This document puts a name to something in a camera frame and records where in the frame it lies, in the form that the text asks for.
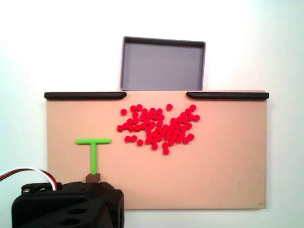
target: red disc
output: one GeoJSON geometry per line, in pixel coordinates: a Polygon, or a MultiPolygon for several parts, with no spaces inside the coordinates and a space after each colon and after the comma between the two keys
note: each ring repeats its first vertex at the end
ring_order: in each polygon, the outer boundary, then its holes
{"type": "Polygon", "coordinates": [[[185,113],[186,113],[187,115],[190,115],[190,114],[192,113],[192,111],[191,111],[191,109],[187,108],[187,109],[185,110],[185,113]]]}
{"type": "Polygon", "coordinates": [[[123,124],[123,128],[126,130],[126,129],[128,129],[128,127],[129,127],[129,124],[128,123],[124,123],[123,124]]]}
{"type": "Polygon", "coordinates": [[[175,128],[179,130],[181,128],[181,124],[180,123],[175,124],[175,128]]]}
{"type": "Polygon", "coordinates": [[[184,144],[188,144],[189,143],[189,139],[188,138],[184,138],[183,142],[184,142],[184,144]]]}
{"type": "Polygon", "coordinates": [[[143,130],[143,129],[146,129],[146,125],[144,124],[144,123],[141,123],[141,129],[143,130]]]}
{"type": "Polygon", "coordinates": [[[155,114],[156,113],[156,109],[155,108],[150,108],[150,111],[149,111],[151,114],[155,114]]]}
{"type": "Polygon", "coordinates": [[[175,130],[173,131],[173,133],[174,133],[175,135],[179,135],[179,134],[180,134],[180,130],[175,129],[175,130]]]}
{"type": "Polygon", "coordinates": [[[123,129],[123,126],[122,125],[118,125],[117,126],[117,130],[119,131],[119,132],[122,132],[124,129],[123,129]]]}
{"type": "Polygon", "coordinates": [[[151,114],[151,113],[147,113],[147,114],[146,114],[146,117],[147,117],[148,119],[151,119],[151,118],[152,118],[152,114],[151,114]]]}
{"type": "Polygon", "coordinates": [[[165,135],[165,140],[169,141],[171,139],[171,136],[169,134],[165,135]]]}
{"type": "Polygon", "coordinates": [[[168,142],[169,146],[173,146],[174,145],[174,140],[173,139],[170,139],[169,142],[168,142]]]}
{"type": "Polygon", "coordinates": [[[156,123],[155,123],[154,121],[151,121],[151,122],[150,122],[150,127],[151,127],[151,128],[154,128],[155,126],[156,126],[156,123]]]}
{"type": "Polygon", "coordinates": [[[169,154],[169,149],[168,149],[168,148],[163,149],[163,150],[162,150],[162,153],[163,153],[164,155],[168,155],[168,154],[169,154]]]}
{"type": "Polygon", "coordinates": [[[169,129],[169,126],[167,124],[165,124],[164,126],[162,126],[162,128],[166,131],[169,129]]]}
{"type": "Polygon", "coordinates": [[[120,111],[120,114],[121,114],[121,115],[126,115],[126,114],[127,114],[127,110],[126,110],[126,109],[122,109],[122,110],[120,111]]]}
{"type": "Polygon", "coordinates": [[[190,129],[192,127],[192,124],[191,123],[186,123],[186,128],[187,129],[190,129]]]}
{"type": "Polygon", "coordinates": [[[176,143],[181,143],[182,142],[182,138],[181,137],[177,137],[177,139],[176,139],[176,143]]]}
{"type": "Polygon", "coordinates": [[[181,139],[183,139],[185,136],[186,136],[185,132],[180,132],[179,137],[180,137],[181,139]]]}
{"type": "Polygon", "coordinates": [[[191,109],[192,111],[195,111],[196,106],[192,104],[192,105],[190,105],[190,109],[191,109]]]}
{"type": "Polygon", "coordinates": [[[194,119],[194,115],[193,115],[193,114],[190,114],[190,115],[188,116],[188,119],[189,119],[189,120],[193,120],[193,119],[194,119]]]}
{"type": "Polygon", "coordinates": [[[139,119],[138,118],[134,118],[133,119],[133,124],[138,124],[139,123],[139,119]]]}
{"type": "Polygon", "coordinates": [[[195,121],[199,121],[199,120],[200,120],[200,116],[199,116],[199,115],[195,115],[195,116],[194,116],[194,120],[195,120],[195,121]]]}
{"type": "Polygon", "coordinates": [[[143,140],[139,139],[139,140],[137,141],[137,145],[142,146],[142,145],[143,145],[143,140]]]}
{"type": "Polygon", "coordinates": [[[186,132],[186,130],[187,130],[187,128],[186,128],[185,126],[182,126],[182,127],[180,128],[180,131],[181,131],[181,132],[186,132]]]}
{"type": "Polygon", "coordinates": [[[175,118],[171,118],[171,124],[176,124],[176,119],[175,118]]]}
{"type": "Polygon", "coordinates": [[[142,109],[142,114],[146,115],[147,113],[148,113],[148,109],[143,108],[143,109],[142,109]]]}
{"type": "Polygon", "coordinates": [[[172,135],[173,134],[173,130],[171,130],[171,129],[167,130],[167,134],[168,135],[172,135]]]}
{"type": "Polygon", "coordinates": [[[157,113],[158,115],[162,114],[162,109],[161,109],[161,108],[158,108],[158,109],[156,110],[156,113],[157,113]]]}
{"type": "Polygon", "coordinates": [[[127,135],[127,136],[124,138],[124,141],[125,141],[126,143],[129,143],[129,142],[131,141],[131,137],[127,135]]]}
{"type": "Polygon", "coordinates": [[[135,105],[132,105],[132,106],[130,107],[130,110],[131,110],[131,112],[135,112],[135,111],[136,111],[136,106],[135,106],[135,105]]]}
{"type": "Polygon", "coordinates": [[[185,112],[182,112],[182,113],[180,114],[180,116],[181,116],[182,118],[186,118],[186,117],[187,117],[187,114],[186,114],[185,112]]]}
{"type": "Polygon", "coordinates": [[[157,141],[161,141],[162,140],[162,136],[159,134],[158,136],[157,136],[157,141]]]}
{"type": "Polygon", "coordinates": [[[136,136],[136,135],[132,135],[132,136],[131,136],[131,141],[132,141],[132,142],[136,142],[136,140],[137,140],[137,136],[136,136]]]}
{"type": "Polygon", "coordinates": [[[129,129],[130,132],[132,132],[132,131],[135,130],[135,127],[134,127],[133,125],[130,125],[130,126],[128,127],[128,129],[129,129]]]}
{"type": "Polygon", "coordinates": [[[157,147],[158,147],[157,144],[152,144],[152,150],[154,151],[157,150],[157,147]]]}
{"type": "Polygon", "coordinates": [[[167,108],[168,111],[170,111],[170,110],[172,110],[173,106],[171,104],[167,104],[166,108],[167,108]]]}
{"type": "Polygon", "coordinates": [[[164,116],[163,114],[160,114],[160,115],[158,116],[158,119],[159,119],[159,120],[164,120],[164,119],[165,119],[165,116],[164,116]]]}
{"type": "Polygon", "coordinates": [[[191,141],[191,140],[193,140],[194,139],[194,135],[193,134],[188,134],[188,139],[191,141]]]}
{"type": "Polygon", "coordinates": [[[132,116],[133,116],[133,118],[137,118],[138,117],[138,112],[133,112],[132,116]]]}
{"type": "Polygon", "coordinates": [[[151,139],[146,138],[145,142],[146,142],[146,144],[151,144],[151,139]]]}
{"type": "Polygon", "coordinates": [[[142,106],[141,104],[138,104],[138,105],[136,106],[136,109],[137,109],[138,111],[140,111],[140,110],[143,109],[143,106],[142,106]]]}
{"type": "Polygon", "coordinates": [[[162,147],[163,147],[164,149],[166,149],[166,148],[169,147],[169,144],[168,144],[167,142],[164,142],[164,143],[162,144],[162,147]]]}
{"type": "Polygon", "coordinates": [[[135,125],[135,131],[139,132],[141,130],[141,126],[140,125],[135,125]]]}

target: hole in black part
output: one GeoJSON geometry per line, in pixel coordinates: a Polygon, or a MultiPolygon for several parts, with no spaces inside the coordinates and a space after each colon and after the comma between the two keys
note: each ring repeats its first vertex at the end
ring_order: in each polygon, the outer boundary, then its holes
{"type": "Polygon", "coordinates": [[[76,209],[69,211],[68,214],[79,215],[79,214],[85,213],[86,211],[87,211],[87,209],[84,209],[84,208],[76,208],[76,209]]]}

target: red bead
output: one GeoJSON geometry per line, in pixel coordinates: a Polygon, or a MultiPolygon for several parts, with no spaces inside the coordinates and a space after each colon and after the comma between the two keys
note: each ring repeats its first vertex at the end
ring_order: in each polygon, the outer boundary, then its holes
{"type": "Polygon", "coordinates": [[[179,137],[180,137],[181,139],[183,139],[185,136],[186,136],[185,132],[180,132],[179,137]]]}
{"type": "Polygon", "coordinates": [[[171,124],[176,124],[176,119],[175,118],[171,118],[171,124]]]}
{"type": "Polygon", "coordinates": [[[135,131],[139,132],[141,130],[141,126],[140,125],[135,125],[135,131]]]}
{"type": "Polygon", "coordinates": [[[165,124],[162,128],[166,131],[169,129],[169,126],[167,124],[165,124]]]}
{"type": "Polygon", "coordinates": [[[181,128],[181,124],[180,123],[175,124],[175,128],[179,130],[181,128]]]}
{"type": "Polygon", "coordinates": [[[121,115],[127,115],[127,110],[126,110],[126,109],[120,110],[120,114],[121,114],[121,115]]]}
{"type": "Polygon", "coordinates": [[[148,113],[148,109],[143,108],[143,109],[142,109],[142,114],[146,115],[147,113],[148,113]]]}
{"type": "Polygon", "coordinates": [[[187,117],[187,114],[186,114],[185,112],[182,112],[182,113],[180,114],[180,116],[181,116],[182,118],[186,118],[186,117],[187,117]]]}
{"type": "Polygon", "coordinates": [[[132,136],[131,136],[131,141],[132,141],[132,142],[136,142],[136,140],[137,140],[137,136],[136,136],[136,135],[132,135],[132,136]]]}
{"type": "Polygon", "coordinates": [[[163,122],[161,120],[157,121],[157,126],[162,126],[163,122]]]}
{"type": "Polygon", "coordinates": [[[154,128],[155,126],[156,126],[156,123],[155,123],[154,121],[151,121],[151,122],[150,122],[150,127],[151,127],[151,128],[154,128]]]}
{"type": "Polygon", "coordinates": [[[159,120],[164,120],[164,119],[165,119],[165,116],[164,116],[163,114],[160,114],[160,115],[158,116],[158,119],[159,119],[159,120]]]}
{"type": "Polygon", "coordinates": [[[190,114],[190,115],[188,116],[188,119],[189,119],[189,120],[193,120],[193,119],[194,119],[194,115],[193,115],[193,114],[190,114]]]}
{"type": "Polygon", "coordinates": [[[139,139],[139,140],[137,141],[137,145],[142,146],[142,145],[143,145],[143,140],[139,139]]]}
{"type": "Polygon", "coordinates": [[[191,141],[191,140],[193,140],[194,139],[194,135],[193,134],[188,134],[188,139],[191,141]]]}
{"type": "Polygon", "coordinates": [[[171,136],[169,134],[165,135],[165,140],[169,141],[171,139],[171,136]]]}
{"type": "Polygon", "coordinates": [[[122,132],[124,129],[123,129],[123,126],[122,125],[118,125],[117,126],[117,130],[119,131],[119,132],[122,132]]]}
{"type": "Polygon", "coordinates": [[[156,113],[157,113],[158,115],[162,114],[162,109],[161,109],[161,108],[158,108],[158,109],[156,110],[156,113]]]}
{"type": "Polygon", "coordinates": [[[151,142],[153,143],[153,144],[156,144],[157,143],[157,138],[151,138],[151,142]]]}
{"type": "Polygon", "coordinates": [[[162,153],[164,155],[168,155],[169,154],[169,149],[168,148],[163,149],[162,153]]]}
{"type": "Polygon", "coordinates": [[[157,141],[161,141],[162,140],[162,136],[159,134],[158,136],[157,136],[157,141]]]}
{"type": "Polygon", "coordinates": [[[176,143],[181,143],[182,142],[182,138],[181,137],[177,137],[177,139],[176,139],[176,143]]]}
{"type": "Polygon", "coordinates": [[[168,144],[167,142],[164,142],[164,143],[162,144],[162,147],[163,147],[164,149],[166,149],[166,148],[169,147],[169,144],[168,144]]]}
{"type": "Polygon", "coordinates": [[[141,123],[141,129],[142,130],[146,129],[146,125],[144,123],[141,123]]]}
{"type": "Polygon", "coordinates": [[[179,122],[179,123],[181,123],[182,122],[182,117],[181,116],[177,117],[176,121],[179,122]]]}
{"type": "Polygon", "coordinates": [[[180,134],[180,130],[175,129],[175,130],[173,131],[173,133],[174,133],[175,135],[179,135],[179,134],[180,134]]]}
{"type": "Polygon", "coordinates": [[[133,119],[131,119],[131,118],[128,119],[128,120],[127,120],[127,123],[128,123],[129,125],[133,124],[133,119]]]}
{"type": "Polygon", "coordinates": [[[200,116],[199,115],[195,115],[194,116],[194,121],[199,121],[200,120],[200,116]]]}
{"type": "Polygon", "coordinates": [[[130,136],[126,136],[126,137],[124,138],[124,141],[125,141],[126,143],[129,143],[129,142],[131,141],[131,137],[130,137],[130,136]]]}
{"type": "Polygon", "coordinates": [[[154,151],[157,150],[157,147],[158,147],[157,144],[152,144],[152,150],[154,151]]]}
{"type": "Polygon", "coordinates": [[[139,119],[138,118],[134,118],[133,119],[133,124],[138,124],[139,123],[139,119]]]}
{"type": "Polygon", "coordinates": [[[168,135],[172,135],[173,134],[173,130],[171,130],[171,129],[167,130],[167,134],[168,135]]]}
{"type": "Polygon", "coordinates": [[[185,113],[186,113],[187,115],[190,115],[190,114],[192,113],[192,111],[191,111],[191,109],[187,108],[187,109],[185,110],[185,113]]]}
{"type": "Polygon", "coordinates": [[[170,139],[169,142],[168,142],[169,146],[173,146],[174,145],[174,140],[173,139],[170,139]]]}
{"type": "Polygon", "coordinates": [[[142,110],[142,108],[143,108],[143,106],[142,106],[141,104],[138,104],[138,105],[136,106],[136,109],[137,109],[138,111],[142,110]]]}
{"type": "Polygon", "coordinates": [[[147,139],[145,140],[145,142],[146,142],[146,144],[151,144],[151,139],[147,138],[147,139]]]}
{"type": "Polygon", "coordinates": [[[155,114],[156,113],[156,109],[155,108],[150,108],[150,111],[149,111],[151,114],[155,114]]]}
{"type": "Polygon", "coordinates": [[[126,129],[128,129],[128,127],[129,127],[129,124],[128,123],[124,123],[123,124],[123,128],[126,130],[126,129]]]}
{"type": "Polygon", "coordinates": [[[186,128],[187,129],[190,129],[192,127],[192,124],[191,123],[186,123],[186,128]]]}
{"type": "Polygon", "coordinates": [[[192,111],[195,111],[196,106],[192,104],[192,105],[190,105],[190,109],[191,109],[192,111]]]}
{"type": "Polygon", "coordinates": [[[173,106],[171,104],[167,104],[166,108],[167,108],[168,111],[170,111],[170,110],[172,110],[173,106]]]}
{"type": "Polygon", "coordinates": [[[188,144],[189,143],[189,139],[188,138],[184,138],[183,142],[184,142],[184,144],[188,144]]]}
{"type": "Polygon", "coordinates": [[[157,119],[158,119],[158,115],[157,115],[157,114],[153,114],[153,115],[152,115],[152,119],[153,119],[153,120],[157,120],[157,119]]]}
{"type": "Polygon", "coordinates": [[[132,105],[132,106],[130,107],[130,110],[131,110],[131,112],[135,112],[135,111],[136,111],[136,106],[135,106],[135,105],[132,105]]]}
{"type": "Polygon", "coordinates": [[[132,132],[132,131],[135,130],[135,127],[133,125],[130,125],[128,129],[129,129],[130,132],[132,132]]]}
{"type": "Polygon", "coordinates": [[[186,132],[186,130],[187,130],[187,127],[186,127],[186,126],[182,126],[182,127],[180,128],[180,131],[181,131],[181,132],[186,132]]]}

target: tan board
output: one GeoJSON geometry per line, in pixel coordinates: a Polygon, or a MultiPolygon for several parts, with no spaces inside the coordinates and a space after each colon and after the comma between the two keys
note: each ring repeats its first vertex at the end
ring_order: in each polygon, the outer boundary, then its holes
{"type": "Polygon", "coordinates": [[[48,171],[62,183],[90,173],[90,145],[78,138],[111,138],[97,146],[102,181],[121,189],[126,209],[266,208],[266,100],[194,100],[183,91],[127,92],[121,100],[47,101],[48,171]],[[190,105],[201,119],[188,131],[189,144],[162,154],[150,145],[125,143],[117,131],[131,117],[130,106],[165,110],[164,123],[190,105]],[[128,110],[126,116],[120,110],[128,110]]]}

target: black rubber edge strip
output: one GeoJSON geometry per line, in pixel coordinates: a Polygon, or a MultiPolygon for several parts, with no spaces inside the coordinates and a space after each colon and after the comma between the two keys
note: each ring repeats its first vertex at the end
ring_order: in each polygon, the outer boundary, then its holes
{"type": "Polygon", "coordinates": [[[217,100],[266,100],[269,93],[242,93],[242,92],[187,92],[192,99],[217,100]]]}
{"type": "Polygon", "coordinates": [[[127,96],[126,92],[48,92],[47,100],[120,100],[127,96]]]}

